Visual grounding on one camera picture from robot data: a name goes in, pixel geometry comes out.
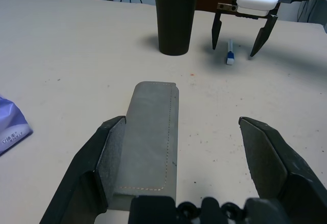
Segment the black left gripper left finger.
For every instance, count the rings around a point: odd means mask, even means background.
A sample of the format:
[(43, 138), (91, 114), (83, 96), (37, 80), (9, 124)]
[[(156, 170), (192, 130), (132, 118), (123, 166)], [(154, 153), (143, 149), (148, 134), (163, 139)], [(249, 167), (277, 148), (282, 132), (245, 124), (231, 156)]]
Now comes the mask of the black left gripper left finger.
[(41, 223), (94, 223), (112, 200), (126, 117), (103, 122), (73, 157)]

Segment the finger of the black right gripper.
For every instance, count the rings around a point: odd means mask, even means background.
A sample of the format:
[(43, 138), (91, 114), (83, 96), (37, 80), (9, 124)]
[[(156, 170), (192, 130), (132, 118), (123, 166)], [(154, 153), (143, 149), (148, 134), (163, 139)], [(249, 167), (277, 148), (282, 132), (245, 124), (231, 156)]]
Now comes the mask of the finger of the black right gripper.
[(212, 26), (212, 48), (213, 50), (216, 49), (217, 43), (218, 43), (218, 38), (222, 26), (222, 21), (220, 20), (221, 18), (221, 12), (217, 11), (215, 14), (213, 26)]
[(252, 51), (250, 53), (250, 57), (254, 57), (269, 39), (277, 19), (277, 15), (268, 15), (265, 25), (259, 30)]

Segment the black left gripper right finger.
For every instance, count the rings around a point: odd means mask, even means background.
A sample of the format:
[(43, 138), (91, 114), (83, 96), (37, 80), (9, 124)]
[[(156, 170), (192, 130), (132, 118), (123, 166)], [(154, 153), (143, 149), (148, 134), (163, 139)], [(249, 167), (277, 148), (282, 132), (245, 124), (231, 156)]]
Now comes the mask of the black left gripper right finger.
[(276, 199), (292, 223), (326, 223), (326, 188), (268, 124), (240, 117), (246, 160), (260, 198)]

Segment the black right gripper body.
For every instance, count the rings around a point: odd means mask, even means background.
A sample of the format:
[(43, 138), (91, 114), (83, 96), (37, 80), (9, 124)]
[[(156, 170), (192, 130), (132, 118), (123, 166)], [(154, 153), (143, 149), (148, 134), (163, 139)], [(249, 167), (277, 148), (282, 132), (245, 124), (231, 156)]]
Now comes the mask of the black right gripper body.
[(276, 10), (262, 11), (262, 10), (253, 10), (241, 8), (238, 5), (231, 5), (225, 3), (218, 3), (217, 12), (220, 14), (235, 15), (237, 17), (259, 19), (259, 18), (274, 18), (278, 19)]

